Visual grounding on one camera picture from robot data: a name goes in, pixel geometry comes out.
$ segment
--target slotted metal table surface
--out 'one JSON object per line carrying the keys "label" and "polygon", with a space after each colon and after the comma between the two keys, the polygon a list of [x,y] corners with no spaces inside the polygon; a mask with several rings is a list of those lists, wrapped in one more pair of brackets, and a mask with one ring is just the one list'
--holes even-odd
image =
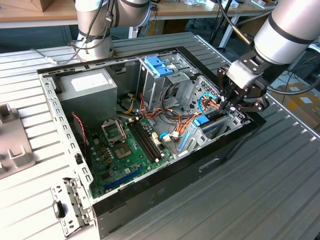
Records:
{"label": "slotted metal table surface", "polygon": [[[118,40],[114,46],[120,55],[184,46],[213,72],[227,61],[192,33]],[[73,54],[66,46],[41,51],[57,61]],[[36,158],[35,166],[0,180],[4,240],[64,239],[49,188],[72,169],[36,73],[50,66],[31,51],[0,54],[0,103],[18,109]],[[314,239],[320,232],[320,138],[270,101],[261,113],[267,123],[233,159],[107,239]],[[97,232],[90,226],[71,239],[99,239]]]}

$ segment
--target blue plastic clip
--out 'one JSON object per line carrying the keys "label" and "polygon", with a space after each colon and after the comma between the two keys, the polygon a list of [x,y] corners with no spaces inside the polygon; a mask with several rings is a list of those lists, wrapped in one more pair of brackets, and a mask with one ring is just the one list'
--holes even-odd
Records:
{"label": "blue plastic clip", "polygon": [[202,124],[206,124],[209,122],[209,119],[205,115],[198,116],[195,120],[193,120],[194,124],[199,127]]}
{"label": "blue plastic clip", "polygon": [[144,59],[144,62],[158,76],[163,77],[174,73],[173,70],[167,68],[164,61],[161,61],[157,56],[150,56]]}

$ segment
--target table leg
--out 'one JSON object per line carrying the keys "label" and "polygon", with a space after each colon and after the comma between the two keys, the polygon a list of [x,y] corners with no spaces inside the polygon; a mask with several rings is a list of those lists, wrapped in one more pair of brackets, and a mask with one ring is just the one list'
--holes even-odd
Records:
{"label": "table leg", "polygon": [[138,27],[129,27],[129,39],[136,39],[138,37]]}
{"label": "table leg", "polygon": [[[232,22],[233,24],[237,24],[239,18],[240,18],[240,15],[239,15],[239,14],[236,14],[235,16],[233,16],[233,17],[231,18],[231,22]],[[232,31],[233,31],[233,30],[232,30],[232,27],[229,25],[229,26],[227,27],[224,35],[223,35],[223,38],[222,38],[222,40],[221,40],[221,42],[220,42],[220,45],[219,45],[219,48],[225,48],[225,47],[226,47],[227,42],[228,42],[228,40],[229,40],[229,38],[230,38],[230,36],[231,36]]]}

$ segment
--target aluminum table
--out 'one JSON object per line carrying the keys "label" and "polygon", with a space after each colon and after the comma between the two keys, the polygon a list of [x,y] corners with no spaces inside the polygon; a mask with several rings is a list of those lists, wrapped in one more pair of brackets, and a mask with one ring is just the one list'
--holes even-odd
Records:
{"label": "aluminum table", "polygon": [[[210,70],[228,62],[201,37],[178,33],[114,41],[137,53],[184,46]],[[41,50],[57,61],[73,50]],[[0,180],[4,240],[63,240],[50,186],[72,169],[36,70],[52,64],[31,51],[0,54],[0,103],[17,108],[36,165]],[[320,231],[320,137],[273,101],[267,123],[236,156],[111,234],[108,240],[314,239]],[[71,237],[99,239],[94,226]]]}

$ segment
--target red wire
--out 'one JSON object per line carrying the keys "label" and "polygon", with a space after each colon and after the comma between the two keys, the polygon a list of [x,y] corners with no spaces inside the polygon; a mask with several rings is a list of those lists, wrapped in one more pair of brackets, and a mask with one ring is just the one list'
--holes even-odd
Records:
{"label": "red wire", "polygon": [[84,125],[82,124],[82,121],[80,120],[80,118],[77,115],[75,115],[74,113],[71,113],[71,116],[75,117],[81,126],[81,130],[82,130],[82,134],[83,134],[84,155],[86,155],[87,144],[86,144],[86,134],[85,134]]}

